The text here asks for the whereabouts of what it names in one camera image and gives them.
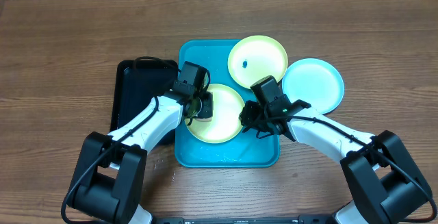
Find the light blue plate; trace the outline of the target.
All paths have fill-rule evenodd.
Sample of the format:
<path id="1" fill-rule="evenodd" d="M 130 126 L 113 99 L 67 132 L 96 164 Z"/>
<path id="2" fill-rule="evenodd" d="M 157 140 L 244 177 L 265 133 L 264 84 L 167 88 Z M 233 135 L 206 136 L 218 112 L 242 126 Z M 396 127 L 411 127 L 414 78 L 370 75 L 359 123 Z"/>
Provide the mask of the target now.
<path id="1" fill-rule="evenodd" d="M 291 102 L 300 99 L 322 114 L 335 110 L 344 98 L 344 80 L 339 71 L 317 58 L 305 58 L 292 63 L 281 85 Z"/>

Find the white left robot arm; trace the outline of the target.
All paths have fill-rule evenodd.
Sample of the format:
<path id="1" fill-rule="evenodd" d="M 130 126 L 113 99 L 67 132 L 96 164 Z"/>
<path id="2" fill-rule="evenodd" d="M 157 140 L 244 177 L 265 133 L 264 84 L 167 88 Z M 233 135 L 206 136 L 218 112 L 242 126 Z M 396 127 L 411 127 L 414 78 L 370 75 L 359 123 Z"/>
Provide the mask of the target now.
<path id="1" fill-rule="evenodd" d="M 126 125 L 89 134 L 62 202 L 63 221 L 71 223 L 66 209 L 73 208 L 91 216 L 91 223 L 152 223 L 140 205 L 147 156 L 184 119 L 212 116 L 208 87 L 203 80 L 177 80 Z"/>

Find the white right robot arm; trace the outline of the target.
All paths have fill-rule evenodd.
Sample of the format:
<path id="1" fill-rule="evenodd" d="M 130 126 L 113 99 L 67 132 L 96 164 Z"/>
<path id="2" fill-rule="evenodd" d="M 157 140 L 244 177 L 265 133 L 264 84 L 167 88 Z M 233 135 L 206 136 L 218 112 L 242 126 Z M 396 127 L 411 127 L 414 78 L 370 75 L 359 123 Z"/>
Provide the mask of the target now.
<path id="1" fill-rule="evenodd" d="M 395 133 L 378 135 L 346 127 L 304 101 L 247 101 L 240 114 L 257 137 L 282 134 L 340 164 L 352 201 L 335 223 L 428 223 L 437 217 L 432 190 Z"/>

